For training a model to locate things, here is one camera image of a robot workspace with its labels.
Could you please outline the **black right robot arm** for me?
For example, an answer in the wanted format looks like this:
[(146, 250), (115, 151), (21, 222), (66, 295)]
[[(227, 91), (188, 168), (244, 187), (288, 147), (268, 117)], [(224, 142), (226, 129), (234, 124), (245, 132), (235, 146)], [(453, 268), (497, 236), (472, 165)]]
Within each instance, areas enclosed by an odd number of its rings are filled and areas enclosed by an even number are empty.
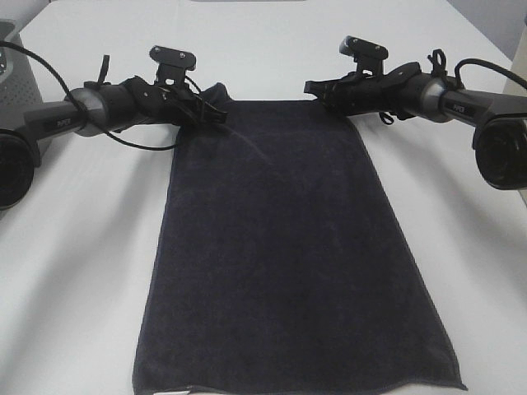
[(435, 123), (458, 120), (473, 127), (472, 148), (483, 179), (500, 190), (526, 187), (526, 98), (471, 91), (406, 63), (381, 76), (350, 72), (326, 81), (307, 81), (304, 91), (344, 116), (387, 113), (400, 120)]

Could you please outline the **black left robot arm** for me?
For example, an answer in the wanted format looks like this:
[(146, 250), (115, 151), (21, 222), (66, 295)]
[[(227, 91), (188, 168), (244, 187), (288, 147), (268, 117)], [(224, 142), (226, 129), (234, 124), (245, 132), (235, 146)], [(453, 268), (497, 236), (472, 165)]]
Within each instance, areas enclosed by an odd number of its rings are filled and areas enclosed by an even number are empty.
[(182, 86), (132, 77), (119, 84), (88, 81), (70, 100), (7, 106), (1, 110), (1, 208), (14, 207), (29, 191), (44, 143), (74, 132), (94, 137), (139, 124), (197, 126), (224, 123), (227, 114)]

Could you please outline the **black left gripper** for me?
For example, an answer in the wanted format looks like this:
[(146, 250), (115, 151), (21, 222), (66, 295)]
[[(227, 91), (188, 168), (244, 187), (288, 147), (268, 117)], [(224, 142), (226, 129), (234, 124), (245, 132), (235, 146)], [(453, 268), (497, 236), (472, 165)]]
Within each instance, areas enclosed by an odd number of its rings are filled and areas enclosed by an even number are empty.
[(123, 82), (137, 111), (154, 123), (224, 123), (227, 112), (204, 101), (189, 85), (151, 85), (135, 76)]

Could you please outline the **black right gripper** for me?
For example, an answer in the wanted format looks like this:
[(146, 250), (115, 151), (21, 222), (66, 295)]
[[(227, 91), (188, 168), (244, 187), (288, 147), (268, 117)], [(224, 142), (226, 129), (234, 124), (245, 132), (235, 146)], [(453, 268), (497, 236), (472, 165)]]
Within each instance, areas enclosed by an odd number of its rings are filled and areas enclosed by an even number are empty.
[(390, 113), (405, 118), (398, 93), (406, 83), (404, 72), (392, 71), (380, 77), (350, 72), (338, 80), (306, 81), (304, 92), (329, 102), (329, 110), (351, 116)]

